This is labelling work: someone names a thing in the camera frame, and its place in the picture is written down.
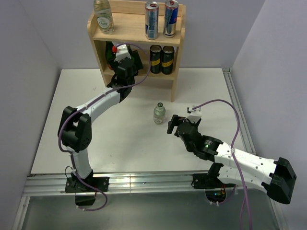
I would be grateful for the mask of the clear bottle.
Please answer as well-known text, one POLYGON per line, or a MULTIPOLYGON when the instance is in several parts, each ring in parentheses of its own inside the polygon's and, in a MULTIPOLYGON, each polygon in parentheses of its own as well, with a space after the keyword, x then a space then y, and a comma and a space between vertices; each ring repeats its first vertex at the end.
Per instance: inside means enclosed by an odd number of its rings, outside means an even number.
POLYGON ((99 29, 105 34, 112 33, 114 22, 110 2, 108 0, 94 0, 93 7, 99 29))
POLYGON ((162 102, 159 102, 153 111, 153 119, 157 125, 161 125, 165 120, 166 109, 162 102))

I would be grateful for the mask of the green Perrier bottle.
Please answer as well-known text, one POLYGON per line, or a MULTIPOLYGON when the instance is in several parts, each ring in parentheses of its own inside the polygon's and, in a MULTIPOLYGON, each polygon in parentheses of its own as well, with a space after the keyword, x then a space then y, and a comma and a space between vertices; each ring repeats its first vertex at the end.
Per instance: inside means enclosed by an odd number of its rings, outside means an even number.
POLYGON ((127 45, 127 49, 128 49, 128 52, 130 54, 131 59, 133 59, 133 51, 132 51, 130 45, 127 45))
POLYGON ((110 70, 113 70, 114 59, 116 58, 116 55, 113 52, 113 46, 114 45, 111 41, 106 41, 105 57, 110 70))

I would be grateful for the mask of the Red Bull can front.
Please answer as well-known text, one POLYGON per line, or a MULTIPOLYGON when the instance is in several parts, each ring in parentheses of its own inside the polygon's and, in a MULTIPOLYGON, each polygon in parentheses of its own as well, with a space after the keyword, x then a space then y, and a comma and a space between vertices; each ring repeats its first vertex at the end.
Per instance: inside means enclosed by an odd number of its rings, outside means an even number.
POLYGON ((149 40, 158 37, 159 4, 149 1, 145 4, 145 35, 149 40))

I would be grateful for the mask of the red bull can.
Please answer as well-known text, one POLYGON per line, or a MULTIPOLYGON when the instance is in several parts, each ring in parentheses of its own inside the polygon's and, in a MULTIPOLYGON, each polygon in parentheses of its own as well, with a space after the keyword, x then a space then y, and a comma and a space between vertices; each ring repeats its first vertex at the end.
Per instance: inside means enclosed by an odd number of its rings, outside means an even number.
POLYGON ((145 4, 145 35, 149 40, 158 37, 159 4, 149 1, 145 4))
POLYGON ((179 4, 175 0, 165 2, 164 36, 173 37, 176 33, 179 4))

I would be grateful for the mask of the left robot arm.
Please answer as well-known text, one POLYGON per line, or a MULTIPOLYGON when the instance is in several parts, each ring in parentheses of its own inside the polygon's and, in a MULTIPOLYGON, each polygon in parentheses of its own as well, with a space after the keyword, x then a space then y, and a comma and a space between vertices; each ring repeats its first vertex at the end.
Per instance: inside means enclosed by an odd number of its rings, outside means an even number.
POLYGON ((136 85, 135 77, 143 64, 138 51, 123 44, 113 48, 111 59, 114 75, 103 93, 76 108, 67 106, 62 113, 58 145, 62 152, 70 155, 72 163, 68 184, 82 191, 107 189, 107 179, 93 176, 89 163, 88 146, 92 141, 92 123, 112 106, 122 102, 136 85))

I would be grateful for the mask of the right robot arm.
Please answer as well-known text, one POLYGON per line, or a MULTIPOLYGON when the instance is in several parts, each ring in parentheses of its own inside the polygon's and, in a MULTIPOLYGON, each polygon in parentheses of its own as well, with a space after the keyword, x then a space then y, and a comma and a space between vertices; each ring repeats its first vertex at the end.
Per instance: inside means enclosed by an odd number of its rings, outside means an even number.
POLYGON ((202 135, 199 122, 173 115, 168 122, 168 134, 180 138, 188 152, 201 160, 211 161, 206 173, 194 174, 191 185, 195 189, 215 189, 245 185, 257 189, 281 204, 290 204, 297 175, 289 160, 262 158, 227 143, 202 135))

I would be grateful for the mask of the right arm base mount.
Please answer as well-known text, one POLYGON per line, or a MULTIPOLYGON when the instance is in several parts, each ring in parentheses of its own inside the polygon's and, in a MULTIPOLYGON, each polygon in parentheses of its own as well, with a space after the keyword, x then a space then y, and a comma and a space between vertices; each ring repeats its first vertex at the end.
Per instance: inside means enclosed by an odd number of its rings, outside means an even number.
POLYGON ((216 205, 224 203, 236 191, 234 184, 225 184, 218 178, 209 177, 207 173, 193 174, 191 186, 194 189, 205 190, 205 196, 208 202, 216 205))

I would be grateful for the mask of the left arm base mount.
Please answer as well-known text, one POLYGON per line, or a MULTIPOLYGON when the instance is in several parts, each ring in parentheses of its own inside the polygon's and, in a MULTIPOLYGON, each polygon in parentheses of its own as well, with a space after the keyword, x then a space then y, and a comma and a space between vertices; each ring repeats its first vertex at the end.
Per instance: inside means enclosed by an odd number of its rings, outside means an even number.
MULTIPOLYGON (((92 177, 85 180, 85 182, 95 189, 107 192, 109 177, 92 177)), ((93 205, 96 200, 96 195, 98 194, 98 191, 85 186, 75 176, 67 179, 64 192, 66 194, 75 194, 75 204, 82 207, 93 205)))

